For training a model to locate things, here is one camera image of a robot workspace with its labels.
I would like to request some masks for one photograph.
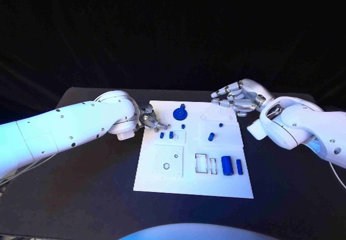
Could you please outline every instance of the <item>dark background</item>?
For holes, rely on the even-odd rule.
[[[344,106],[337,5],[0,1],[0,122],[49,111],[69,87],[206,90],[249,78]]]

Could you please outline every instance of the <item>black table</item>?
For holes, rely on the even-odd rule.
[[[70,88],[63,107],[110,89]],[[136,102],[207,102],[210,92],[125,90]],[[314,101],[305,94],[283,94]],[[232,226],[279,239],[346,239],[346,190],[328,162],[305,146],[256,141],[237,118],[253,199],[132,191],[142,129],[128,140],[106,134],[21,174],[0,197],[0,234],[53,239],[118,239],[174,223]],[[335,167],[346,181],[346,170]]]

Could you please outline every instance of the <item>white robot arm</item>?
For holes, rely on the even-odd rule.
[[[223,94],[226,100],[214,98]],[[273,98],[250,79],[232,83],[210,97],[210,102],[232,107],[239,117],[259,111],[259,119],[246,127],[256,140],[268,136],[288,150],[304,144],[321,159],[346,168],[346,112],[324,112],[295,97]]]
[[[118,140],[139,127],[167,129],[149,104],[136,105],[123,91],[103,93],[37,116],[0,125],[0,179],[21,166],[85,144],[106,132]]]

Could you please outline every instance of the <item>white pegboard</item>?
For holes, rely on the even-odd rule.
[[[161,131],[155,133],[152,129],[144,130],[132,190],[252,199],[243,142],[233,110],[209,102],[149,101],[149,104],[157,119],[162,124],[170,124],[170,129],[162,131],[164,138],[160,138]],[[180,104],[184,104],[187,111],[183,121],[172,118],[172,111]],[[172,139],[168,138],[170,131],[174,132]],[[214,133],[213,141],[207,141],[210,132]],[[206,154],[207,173],[196,173],[196,154]],[[232,159],[230,176],[223,175],[222,156],[230,156]],[[216,174],[210,171],[210,158],[216,159]],[[237,175],[236,159],[240,159],[242,175]],[[164,169],[165,162],[172,164],[171,169]]]

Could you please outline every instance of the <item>circular hole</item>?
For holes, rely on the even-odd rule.
[[[341,149],[337,147],[334,150],[333,150],[333,154],[338,154],[341,152]]]

